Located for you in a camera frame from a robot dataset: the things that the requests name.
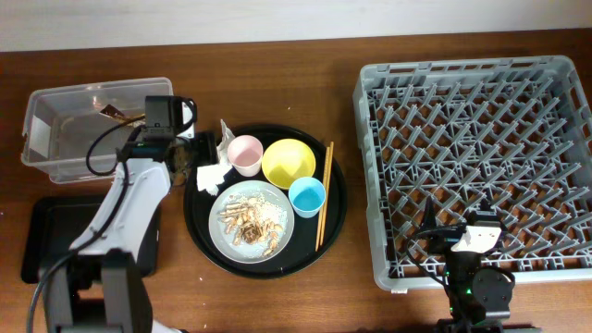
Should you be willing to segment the white napkin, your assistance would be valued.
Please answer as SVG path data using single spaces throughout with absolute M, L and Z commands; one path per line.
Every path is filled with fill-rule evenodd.
M 218 162 L 210 166 L 199 166 L 196 174 L 197 190 L 206 191 L 212 196 L 218 194 L 218 186 L 225 181 L 225 176 L 233 168 L 228 159 L 228 147 L 235 136 L 223 119 L 220 120 L 220 125 L 222 138 L 216 147 Z

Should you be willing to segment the pink plastic cup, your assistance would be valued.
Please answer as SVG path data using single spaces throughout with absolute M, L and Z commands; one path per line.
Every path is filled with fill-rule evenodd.
M 228 160 L 244 177 L 253 177 L 261 169 L 264 148 L 261 142 L 251 135 L 241 135 L 228 146 Z

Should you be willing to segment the gold snack wrapper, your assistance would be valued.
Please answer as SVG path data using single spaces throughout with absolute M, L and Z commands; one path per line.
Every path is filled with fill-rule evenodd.
M 130 125 L 130 126 L 133 126 L 138 121 L 144 120 L 144 115 L 140 115 L 140 116 L 136 116 L 136 117 L 126 116 L 125 114 L 123 114 L 121 111 L 119 111 L 117 108 L 115 108 L 112 105 L 107 105 L 105 108 L 103 108 L 99 112 L 99 114 L 104 117 L 114 119 L 119 124 L 126 124 L 126 125 Z

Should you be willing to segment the yellow plastic bowl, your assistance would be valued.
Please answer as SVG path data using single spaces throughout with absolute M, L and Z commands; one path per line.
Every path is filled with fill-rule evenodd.
M 282 190 L 287 190 L 297 179 L 311 177 L 315 169 L 313 150 L 295 139 L 273 142 L 265 149 L 262 159 L 264 176 Z

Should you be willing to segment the grey plate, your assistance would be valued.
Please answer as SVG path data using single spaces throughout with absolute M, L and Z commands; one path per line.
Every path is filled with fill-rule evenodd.
M 278 250 L 266 258 L 260 257 L 260 251 L 254 247 L 246 245 L 233 247 L 230 244 L 232 237 L 225 234 L 225 225 L 220 223 L 216 217 L 216 213 L 221 210 L 225 204 L 235 202 L 236 197 L 251 197 L 258 194 L 262 194 L 273 204 L 278 204 L 280 207 L 284 208 L 287 213 L 287 219 L 284 225 L 285 234 L 279 242 Z M 260 264 L 277 256 L 289 243 L 294 226 L 295 215 L 286 194 L 274 185 L 261 180 L 245 180 L 234 184 L 223 191 L 214 201 L 208 218 L 209 235 L 216 249 L 230 261 L 247 265 Z

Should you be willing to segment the peanut shells and rice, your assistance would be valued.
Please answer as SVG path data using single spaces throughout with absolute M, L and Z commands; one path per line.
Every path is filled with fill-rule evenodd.
M 285 234 L 287 213 L 258 194 L 236 197 L 235 202 L 226 203 L 216 217 L 225 225 L 225 234 L 232 237 L 233 247 L 254 247 L 260 251 L 260 257 L 266 258 L 278 250 Z

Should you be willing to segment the blue plastic cup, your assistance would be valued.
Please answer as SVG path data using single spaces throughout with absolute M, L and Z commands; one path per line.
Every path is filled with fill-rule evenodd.
M 320 209 L 322 182 L 313 177 L 296 179 L 289 188 L 289 200 L 295 213 L 302 218 L 314 217 Z

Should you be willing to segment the wooden chopstick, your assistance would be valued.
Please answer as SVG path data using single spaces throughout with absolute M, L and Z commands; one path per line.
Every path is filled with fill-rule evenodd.
M 325 162 L 325 170 L 324 170 L 324 187 L 326 191 L 326 198 L 324 205 L 319 214 L 319 222 L 318 222 L 318 241 L 317 241 L 317 249 L 320 249 L 324 243 L 325 237 L 325 228 L 326 228 L 326 220 L 327 220 L 327 208 L 328 208 L 328 197 L 329 197 L 329 189 L 330 189 L 330 179 L 332 173 L 332 160 L 333 160 L 333 153 L 334 153 L 334 142 L 331 142 L 327 147 L 326 153 L 326 162 Z
M 318 220 L 317 220 L 317 231 L 316 231 L 316 239 L 315 239 L 315 247 L 314 250 L 317 252 L 320 246 L 320 238 L 321 238 L 321 229 L 322 229 L 322 221 L 323 221 L 323 211 L 325 208 L 325 201 L 326 201 L 326 197 L 327 197 L 327 190 L 326 190 L 326 182 L 327 182 L 327 173 L 328 173 L 328 162 L 329 162 L 329 153 L 330 153 L 330 147 L 326 147 L 326 156 L 325 156 L 325 163 L 324 163 L 324 169 L 323 169 L 323 178 L 322 178 L 322 185 L 323 185 L 323 197 L 322 197 L 322 203 L 318 212 Z

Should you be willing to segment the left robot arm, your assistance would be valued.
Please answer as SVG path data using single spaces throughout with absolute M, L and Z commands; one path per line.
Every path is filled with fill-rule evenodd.
M 197 104 L 174 95 L 148 96 L 139 127 L 116 151 L 114 180 L 89 226 L 50 265 L 39 269 L 27 329 L 38 302 L 50 332 L 167 332 L 137 265 L 157 206 L 177 172 L 197 154 Z

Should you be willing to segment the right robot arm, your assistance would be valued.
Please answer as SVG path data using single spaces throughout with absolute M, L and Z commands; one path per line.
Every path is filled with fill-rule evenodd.
M 510 271 L 483 265 L 482 259 L 501 245 L 507 228 L 488 202 L 470 212 L 464 222 L 439 226 L 431 199 L 418 237 L 427 240 L 427 252 L 444 258 L 442 279 L 450 301 L 450 319 L 436 323 L 437 332 L 501 332 L 510 317 L 515 276 Z

